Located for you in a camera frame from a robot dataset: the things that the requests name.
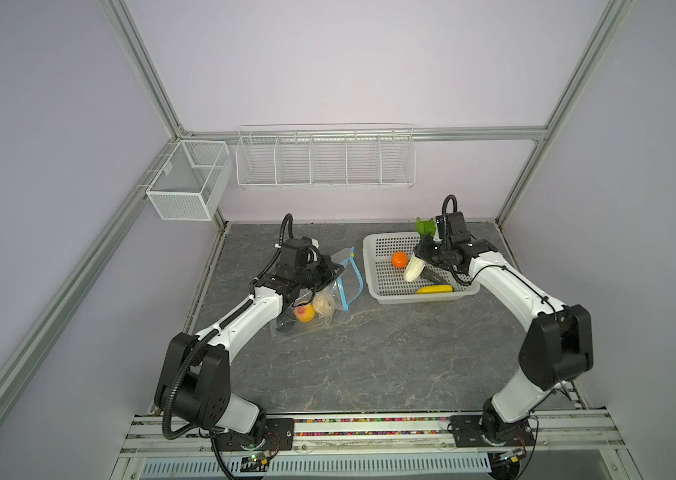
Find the wire basket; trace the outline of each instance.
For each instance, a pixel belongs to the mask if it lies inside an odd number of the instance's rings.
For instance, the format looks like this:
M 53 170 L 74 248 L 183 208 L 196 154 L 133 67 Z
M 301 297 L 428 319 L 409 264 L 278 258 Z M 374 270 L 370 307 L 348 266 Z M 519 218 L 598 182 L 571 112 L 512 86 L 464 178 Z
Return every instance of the wire basket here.
M 409 188 L 415 184 L 412 128 L 240 130 L 237 180 L 243 188 Z
M 412 256 L 412 249 L 420 241 L 418 232 L 401 232 L 397 234 L 368 235 L 362 242 L 362 256 L 365 258 L 365 279 L 367 290 L 378 303 L 414 303 L 414 302 L 445 302 L 457 300 L 466 295 L 473 295 L 479 291 L 479 283 L 470 286 L 460 285 L 446 272 L 435 266 L 427 266 L 447 280 L 454 292 L 426 293 L 417 295 L 418 289 L 431 283 L 419 277 L 415 282 L 405 281 L 405 269 L 391 264 L 391 257 L 396 252 L 405 252 Z
M 165 220 L 212 220 L 231 170 L 226 142 L 180 140 L 146 195 Z

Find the gray marble tabletop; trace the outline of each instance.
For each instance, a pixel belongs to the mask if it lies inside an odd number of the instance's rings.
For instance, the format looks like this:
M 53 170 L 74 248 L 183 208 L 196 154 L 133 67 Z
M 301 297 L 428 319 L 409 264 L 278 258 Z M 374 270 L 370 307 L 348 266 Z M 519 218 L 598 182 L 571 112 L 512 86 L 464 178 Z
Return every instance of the gray marble tabletop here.
M 468 224 L 509 258 L 493 224 Z M 355 246 L 362 274 L 367 235 L 412 224 L 295 225 L 324 254 Z M 247 295 L 247 283 L 274 252 L 279 225 L 234 224 L 213 272 L 195 330 Z M 366 291 L 329 327 L 275 342 L 258 331 L 231 366 L 232 391 L 269 412 L 481 410 L 518 368 L 524 331 L 487 289 L 453 302 L 380 305 Z M 561 394 L 540 408 L 571 408 Z

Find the black mounting plate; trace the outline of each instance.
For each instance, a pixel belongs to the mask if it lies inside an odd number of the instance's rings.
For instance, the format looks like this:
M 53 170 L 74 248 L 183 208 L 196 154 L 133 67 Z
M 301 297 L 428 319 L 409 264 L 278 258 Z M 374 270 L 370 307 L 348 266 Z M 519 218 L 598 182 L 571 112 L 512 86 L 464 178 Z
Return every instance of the black mounting plate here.
M 260 452 L 262 450 L 276 450 L 276 444 L 282 439 L 282 444 L 279 446 L 279 451 L 293 449 L 293 437 L 295 427 L 295 420 L 292 418 L 267 418 L 266 419 L 266 433 L 275 433 L 279 438 L 269 435 L 263 439 L 266 443 L 260 448 L 249 448 L 245 437 L 242 437 L 236 432 L 228 432 L 216 436 L 218 450 L 221 452 Z
M 481 426 L 479 420 L 481 414 L 477 415 L 453 415 L 450 417 L 450 433 L 455 437 L 455 446 L 462 447 L 492 447 L 493 445 L 487 443 L 482 437 Z M 526 447 L 530 447 L 535 443 L 532 432 L 520 430 L 516 432 L 521 435 Z M 506 447 L 521 447 L 522 444 L 518 438 L 513 437 L 507 440 L 503 445 Z

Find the transparent plastic bag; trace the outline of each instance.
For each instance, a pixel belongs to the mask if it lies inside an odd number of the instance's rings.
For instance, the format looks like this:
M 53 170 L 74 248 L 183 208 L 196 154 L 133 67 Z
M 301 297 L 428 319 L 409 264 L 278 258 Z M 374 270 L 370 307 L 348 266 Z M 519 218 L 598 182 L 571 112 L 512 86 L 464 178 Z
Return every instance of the transparent plastic bag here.
M 354 262 L 354 247 L 344 248 L 340 252 L 331 255 L 330 259 L 334 263 L 345 267 L 341 276 L 329 287 L 329 292 L 335 300 L 336 308 L 347 311 L 351 302 L 356 300 L 356 297 L 365 288 L 362 274 L 359 272 L 356 262 Z
M 329 289 L 313 295 L 310 290 L 301 290 L 301 296 L 288 305 L 271 325 L 271 337 L 276 343 L 311 333 L 330 325 L 336 305 Z

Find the white mesh basket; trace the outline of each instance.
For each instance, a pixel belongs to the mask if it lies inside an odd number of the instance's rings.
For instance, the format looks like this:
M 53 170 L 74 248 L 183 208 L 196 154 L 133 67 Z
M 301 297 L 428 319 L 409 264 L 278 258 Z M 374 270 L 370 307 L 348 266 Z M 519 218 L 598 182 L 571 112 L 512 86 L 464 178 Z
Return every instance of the white mesh basket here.
M 479 291 L 479 283 L 471 286 L 458 284 L 449 272 L 434 266 L 427 266 L 450 282 L 452 293 L 426 293 L 416 295 L 418 289 L 431 283 L 418 278 L 415 282 L 406 282 L 405 269 L 391 264 L 391 257 L 396 252 L 405 252 L 412 256 L 412 249 L 420 241 L 418 232 L 402 232 L 398 234 L 368 235 L 362 242 L 362 255 L 365 258 L 365 279 L 367 290 L 378 303 L 413 303 L 413 302 L 445 302 L 457 300 L 466 295 L 473 295 Z
M 412 187 L 412 128 L 242 134 L 237 180 L 243 188 Z
M 226 142 L 181 140 L 146 195 L 165 220 L 212 220 L 231 170 Z

